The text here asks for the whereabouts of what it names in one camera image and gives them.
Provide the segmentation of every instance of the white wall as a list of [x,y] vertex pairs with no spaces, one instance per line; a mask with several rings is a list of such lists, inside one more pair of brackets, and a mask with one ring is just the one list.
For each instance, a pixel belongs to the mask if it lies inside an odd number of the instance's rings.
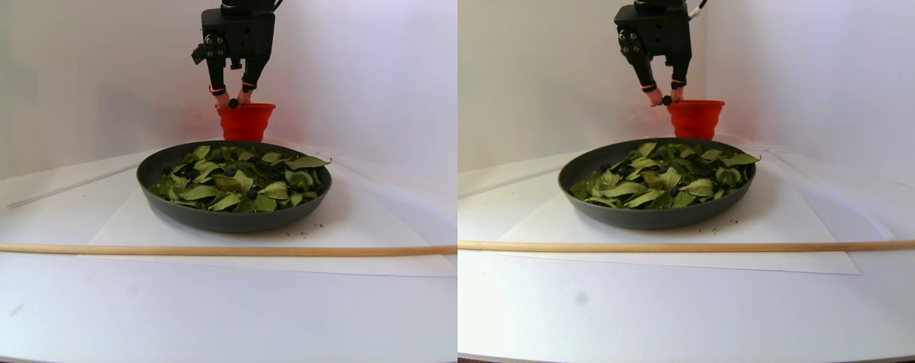
[[716,0],[704,15],[719,131],[915,187],[915,0]]
[[[668,112],[648,107],[619,52],[613,18],[627,4],[460,0],[458,170],[671,135]],[[704,98],[706,18],[690,21],[690,31],[686,97]],[[668,93],[672,69],[664,62],[654,59],[653,72]]]
[[[219,4],[0,0],[0,179],[222,135],[189,56]],[[254,101],[267,138],[450,197],[455,58],[455,0],[287,0]]]

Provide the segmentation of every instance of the red collapsible cup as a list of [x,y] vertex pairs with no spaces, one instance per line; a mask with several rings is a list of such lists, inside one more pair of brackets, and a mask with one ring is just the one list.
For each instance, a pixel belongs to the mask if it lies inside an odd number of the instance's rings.
[[222,137],[227,141],[263,141],[275,104],[244,104],[236,108],[216,108],[222,119]]
[[676,138],[713,139],[724,104],[724,101],[714,100],[682,100],[669,104],[666,110],[672,115]]

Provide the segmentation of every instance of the wooden dowel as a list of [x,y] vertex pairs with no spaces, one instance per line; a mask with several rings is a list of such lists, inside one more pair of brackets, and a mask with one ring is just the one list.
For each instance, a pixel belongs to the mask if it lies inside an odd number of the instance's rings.
[[519,243],[458,241],[461,250],[568,253],[717,253],[887,251],[915,249],[915,239],[818,243]]
[[457,245],[420,247],[175,247],[43,245],[0,242],[0,252],[115,256],[425,256],[454,255]]

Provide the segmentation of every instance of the white paper sheet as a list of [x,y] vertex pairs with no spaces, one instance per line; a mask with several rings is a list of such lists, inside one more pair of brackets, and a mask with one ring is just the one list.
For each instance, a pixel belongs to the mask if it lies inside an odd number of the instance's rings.
[[[364,188],[351,183],[352,173],[328,166],[333,189],[308,217],[277,231],[226,234],[189,228],[156,214],[142,191],[119,208],[91,245],[220,247],[409,247],[426,241],[400,222]],[[454,277],[457,267],[444,256],[390,257],[245,257],[245,256],[84,256],[212,266],[354,275]]]
[[[685,228],[632,231],[582,215],[565,196],[552,197],[500,238],[501,242],[559,243],[754,243],[836,242],[824,223],[781,179],[779,165],[763,155],[757,177],[743,200],[724,214]],[[499,253],[507,256],[568,259],[582,262],[619,262],[777,270],[860,275],[843,252],[818,253]]]

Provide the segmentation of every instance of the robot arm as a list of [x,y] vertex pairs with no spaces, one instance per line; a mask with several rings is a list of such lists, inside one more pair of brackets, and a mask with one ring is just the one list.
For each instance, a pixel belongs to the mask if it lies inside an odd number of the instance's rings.
[[[652,106],[682,100],[686,73],[693,57],[689,21],[699,14],[706,0],[688,13],[686,0],[636,0],[616,14],[619,49],[636,70],[642,91]],[[672,96],[662,91],[652,76],[650,62],[664,55],[665,65],[672,67]]]
[[229,100],[226,94],[226,60],[233,70],[242,69],[242,62],[246,61],[237,103],[249,103],[273,51],[273,11],[281,3],[282,0],[222,0],[219,9],[202,11],[202,42],[192,51],[192,60],[196,65],[206,62],[209,92],[219,100],[218,107],[236,106],[236,100]]

